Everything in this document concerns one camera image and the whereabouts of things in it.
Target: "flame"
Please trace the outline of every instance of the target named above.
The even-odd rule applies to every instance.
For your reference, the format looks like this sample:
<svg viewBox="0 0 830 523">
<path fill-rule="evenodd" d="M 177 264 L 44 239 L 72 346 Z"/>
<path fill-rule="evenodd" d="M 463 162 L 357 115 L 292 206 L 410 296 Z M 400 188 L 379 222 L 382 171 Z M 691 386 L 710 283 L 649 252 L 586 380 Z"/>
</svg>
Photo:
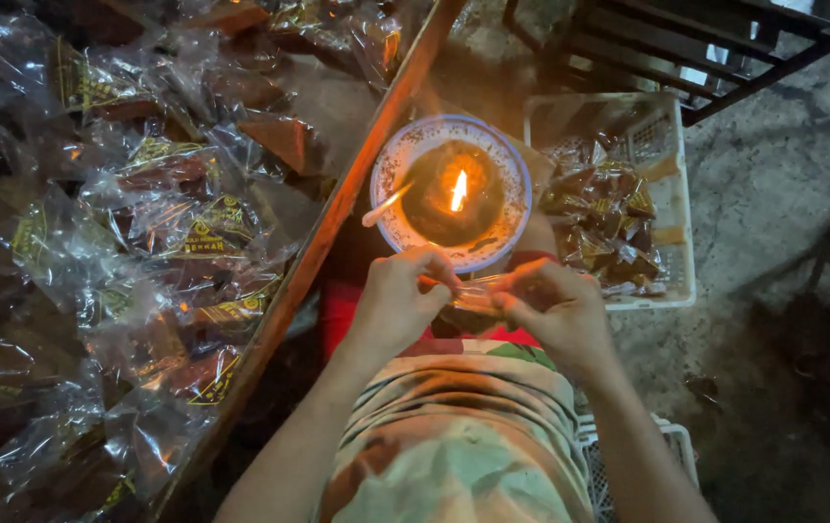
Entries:
<svg viewBox="0 0 830 523">
<path fill-rule="evenodd" d="M 467 196 L 467 171 L 462 170 L 456 179 L 454 197 L 450 199 L 450 210 L 457 212 L 463 209 L 463 198 Z"/>
</svg>

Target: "metal rack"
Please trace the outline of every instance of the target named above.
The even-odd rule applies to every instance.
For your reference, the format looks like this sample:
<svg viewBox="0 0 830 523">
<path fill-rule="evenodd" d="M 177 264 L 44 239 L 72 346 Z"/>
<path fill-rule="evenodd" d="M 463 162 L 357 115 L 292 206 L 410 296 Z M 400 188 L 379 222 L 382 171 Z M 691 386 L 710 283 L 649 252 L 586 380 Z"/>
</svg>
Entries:
<svg viewBox="0 0 830 523">
<path fill-rule="evenodd" d="M 830 54 L 830 15 L 768 0 L 578 0 L 546 41 L 515 19 L 518 2 L 508 1 L 502 21 L 557 81 L 582 92 L 674 90 L 685 126 Z M 781 57 L 775 49 L 782 33 L 808 46 Z M 727 58 L 710 56 L 714 51 Z M 698 75 L 684 75 L 686 68 Z"/>
</svg>

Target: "plastic basket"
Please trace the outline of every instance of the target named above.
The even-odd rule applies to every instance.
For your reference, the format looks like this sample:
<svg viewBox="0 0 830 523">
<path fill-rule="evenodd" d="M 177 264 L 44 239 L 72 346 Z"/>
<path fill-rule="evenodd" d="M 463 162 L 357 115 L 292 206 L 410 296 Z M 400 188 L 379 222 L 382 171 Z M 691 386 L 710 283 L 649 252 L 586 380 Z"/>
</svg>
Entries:
<svg viewBox="0 0 830 523">
<path fill-rule="evenodd" d="M 682 425 L 672 424 L 655 417 L 660 432 L 673 452 L 673 457 L 683 466 L 687 476 L 698 487 L 699 477 L 696 474 L 696 458 L 693 455 L 693 445 L 689 438 L 689 431 Z M 608 491 L 608 477 L 606 466 L 602 462 L 602 450 L 599 448 L 599 436 L 595 433 L 595 425 L 582 425 L 577 434 L 577 445 L 586 460 L 589 468 L 589 482 L 586 485 L 590 501 L 593 502 L 595 523 L 617 523 L 615 515 L 615 501 Z"/>
<path fill-rule="evenodd" d="M 658 246 L 667 272 L 665 296 L 613 296 L 608 310 L 688 307 L 696 303 L 692 222 L 680 104 L 673 93 L 565 94 L 525 102 L 525 143 L 536 149 L 611 129 L 622 136 L 609 155 L 632 162 L 649 180 L 657 207 L 655 229 L 682 228 L 683 243 Z"/>
</svg>

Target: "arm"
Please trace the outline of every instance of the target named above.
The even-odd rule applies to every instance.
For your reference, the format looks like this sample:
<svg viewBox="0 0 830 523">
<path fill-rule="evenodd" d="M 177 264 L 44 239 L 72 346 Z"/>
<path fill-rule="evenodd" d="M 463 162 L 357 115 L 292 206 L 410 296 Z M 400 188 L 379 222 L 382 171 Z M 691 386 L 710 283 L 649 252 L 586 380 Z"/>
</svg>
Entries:
<svg viewBox="0 0 830 523">
<path fill-rule="evenodd" d="M 540 313 L 515 295 L 547 290 Z M 625 523 L 715 523 L 625 376 L 608 333 L 599 284 L 551 261 L 519 267 L 493 297 L 589 398 L 608 486 Z"/>
<path fill-rule="evenodd" d="M 421 294 L 422 276 L 444 285 Z M 237 480 L 215 521 L 308 521 L 332 473 L 353 403 L 386 363 L 419 338 L 458 284 L 450 261 L 430 247 L 376 260 L 347 336 L 318 382 Z"/>
</svg>

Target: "hand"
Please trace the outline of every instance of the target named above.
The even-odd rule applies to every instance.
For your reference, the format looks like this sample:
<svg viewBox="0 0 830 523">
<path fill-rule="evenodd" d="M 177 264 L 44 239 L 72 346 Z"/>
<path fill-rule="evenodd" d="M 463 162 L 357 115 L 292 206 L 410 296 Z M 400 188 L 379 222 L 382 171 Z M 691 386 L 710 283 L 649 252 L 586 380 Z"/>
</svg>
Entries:
<svg viewBox="0 0 830 523">
<path fill-rule="evenodd" d="M 425 277 L 440 283 L 422 294 L 419 282 Z M 353 323 L 341 344 L 354 345 L 355 360 L 366 357 L 385 365 L 419 339 L 459 285 L 453 264 L 435 246 L 379 258 L 369 266 Z"/>
<path fill-rule="evenodd" d="M 618 368 L 606 303 L 594 278 L 542 259 L 518 267 L 493 291 L 493 303 L 509 321 L 540 341 L 550 358 L 581 385 Z M 548 299 L 538 305 L 543 313 L 517 297 L 539 300 L 542 294 Z"/>
</svg>

